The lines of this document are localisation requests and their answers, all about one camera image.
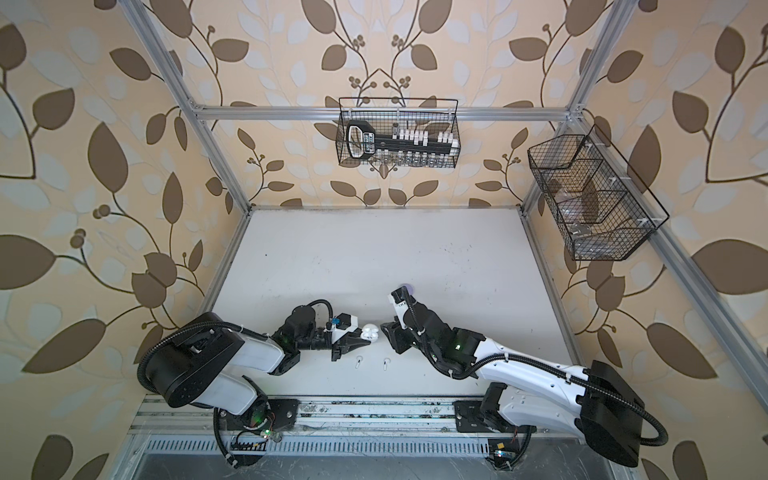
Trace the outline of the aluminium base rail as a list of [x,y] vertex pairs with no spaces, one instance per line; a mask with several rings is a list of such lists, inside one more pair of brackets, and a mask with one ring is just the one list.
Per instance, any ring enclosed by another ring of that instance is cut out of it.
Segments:
[[[288,429],[293,433],[319,432],[328,435],[382,435],[391,432],[458,432],[453,403],[483,401],[473,396],[275,396],[270,399],[297,399],[298,417]],[[195,406],[172,408],[157,395],[142,402],[129,432],[131,434],[203,434],[214,430],[214,412]]]

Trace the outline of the black tool with white pieces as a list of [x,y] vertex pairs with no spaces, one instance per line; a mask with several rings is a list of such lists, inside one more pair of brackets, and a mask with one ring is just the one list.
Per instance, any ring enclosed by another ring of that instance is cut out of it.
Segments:
[[377,130],[368,121],[352,120],[342,129],[340,141],[351,158],[360,160],[392,153],[410,154],[413,158],[417,154],[448,158],[461,152],[460,139],[452,131],[401,127],[395,122]]

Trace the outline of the white earbud charging case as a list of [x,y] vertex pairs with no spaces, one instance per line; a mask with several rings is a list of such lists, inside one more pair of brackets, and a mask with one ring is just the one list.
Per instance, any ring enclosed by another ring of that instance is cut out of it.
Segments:
[[379,339],[380,329],[377,325],[369,323],[361,328],[360,337],[370,343],[375,343]]

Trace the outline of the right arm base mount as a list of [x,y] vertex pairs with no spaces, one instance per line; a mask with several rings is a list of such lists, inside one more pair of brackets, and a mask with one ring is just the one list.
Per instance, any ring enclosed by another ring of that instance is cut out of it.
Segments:
[[456,430],[459,433],[533,434],[537,427],[516,425],[506,420],[498,406],[489,401],[458,400],[453,403]]

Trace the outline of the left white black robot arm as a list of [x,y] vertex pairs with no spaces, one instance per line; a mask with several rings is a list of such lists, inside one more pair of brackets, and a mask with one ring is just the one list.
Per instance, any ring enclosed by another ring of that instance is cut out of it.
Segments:
[[328,351],[335,362],[373,344],[379,333],[355,315],[336,315],[325,299],[295,307],[271,335],[207,312],[150,347],[139,360],[137,379],[171,408],[195,405],[243,415],[266,395],[249,377],[236,377],[237,368],[282,376],[305,351]]

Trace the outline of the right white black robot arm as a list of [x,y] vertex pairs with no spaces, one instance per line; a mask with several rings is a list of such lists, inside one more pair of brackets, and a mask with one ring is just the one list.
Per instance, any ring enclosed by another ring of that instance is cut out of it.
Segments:
[[472,330],[451,327],[418,302],[406,286],[392,291],[394,321],[381,329],[397,353],[418,350],[452,380],[486,380],[483,424],[570,432],[602,457],[639,464],[643,446],[661,447],[669,434],[644,401],[609,364],[565,366],[518,352]]

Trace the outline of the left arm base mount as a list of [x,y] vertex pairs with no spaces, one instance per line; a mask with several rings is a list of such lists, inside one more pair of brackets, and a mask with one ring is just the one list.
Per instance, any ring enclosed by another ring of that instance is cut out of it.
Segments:
[[259,397],[239,415],[226,410],[214,414],[214,427],[225,431],[263,433],[291,428],[298,417],[297,399]]

